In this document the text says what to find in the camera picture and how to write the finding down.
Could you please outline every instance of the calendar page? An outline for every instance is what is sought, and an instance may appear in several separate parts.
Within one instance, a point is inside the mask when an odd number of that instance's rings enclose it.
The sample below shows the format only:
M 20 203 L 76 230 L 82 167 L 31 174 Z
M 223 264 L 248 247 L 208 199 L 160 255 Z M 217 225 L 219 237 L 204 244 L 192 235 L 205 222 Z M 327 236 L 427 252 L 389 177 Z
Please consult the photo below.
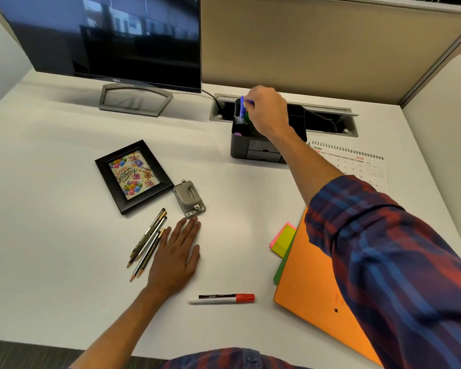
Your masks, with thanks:
M 389 180 L 383 157 L 314 140 L 308 145 L 345 175 L 354 175 L 388 194 Z

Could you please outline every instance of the red marker cap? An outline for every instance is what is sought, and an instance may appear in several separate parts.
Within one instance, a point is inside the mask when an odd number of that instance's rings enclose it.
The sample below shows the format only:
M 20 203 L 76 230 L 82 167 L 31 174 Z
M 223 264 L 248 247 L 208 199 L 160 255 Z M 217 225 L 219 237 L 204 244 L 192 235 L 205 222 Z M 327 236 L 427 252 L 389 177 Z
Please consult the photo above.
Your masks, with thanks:
M 255 301 L 254 294 L 236 294 L 235 302 L 236 303 L 253 303 Z

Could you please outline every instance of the white marker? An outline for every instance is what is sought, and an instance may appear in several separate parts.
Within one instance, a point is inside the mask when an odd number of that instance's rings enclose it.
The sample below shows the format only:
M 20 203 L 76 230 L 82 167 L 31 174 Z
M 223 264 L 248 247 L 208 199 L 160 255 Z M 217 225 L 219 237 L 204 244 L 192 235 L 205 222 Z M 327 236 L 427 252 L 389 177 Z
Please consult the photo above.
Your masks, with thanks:
M 197 298 L 190 298 L 190 304 L 234 304 L 254 303 L 254 294 L 213 294 L 198 295 Z

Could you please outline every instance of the black picture frame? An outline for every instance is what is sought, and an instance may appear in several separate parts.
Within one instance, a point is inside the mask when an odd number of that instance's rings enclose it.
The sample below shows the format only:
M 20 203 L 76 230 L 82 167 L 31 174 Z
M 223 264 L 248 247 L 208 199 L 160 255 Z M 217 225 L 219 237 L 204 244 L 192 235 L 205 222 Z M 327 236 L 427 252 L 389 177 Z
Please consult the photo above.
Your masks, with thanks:
M 130 199 L 127 199 L 123 189 L 120 187 L 116 177 L 111 171 L 110 163 L 136 151 L 140 152 L 143 158 L 147 161 L 148 165 L 152 168 L 152 171 L 159 180 L 159 184 Z M 101 175 L 122 215 L 174 187 L 171 179 L 167 176 L 167 173 L 163 170 L 157 159 L 155 159 L 154 154 L 152 154 L 143 140 L 97 159 L 96 165 L 99 168 L 99 172 L 101 172 Z

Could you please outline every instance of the monitor base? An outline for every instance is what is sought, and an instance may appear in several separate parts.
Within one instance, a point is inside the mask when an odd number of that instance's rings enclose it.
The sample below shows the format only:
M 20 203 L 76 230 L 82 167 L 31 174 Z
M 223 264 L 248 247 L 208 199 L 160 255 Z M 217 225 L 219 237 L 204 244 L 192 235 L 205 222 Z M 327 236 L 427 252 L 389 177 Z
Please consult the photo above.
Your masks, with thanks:
M 106 84 L 99 109 L 158 117 L 172 98 L 171 92 L 151 86 Z

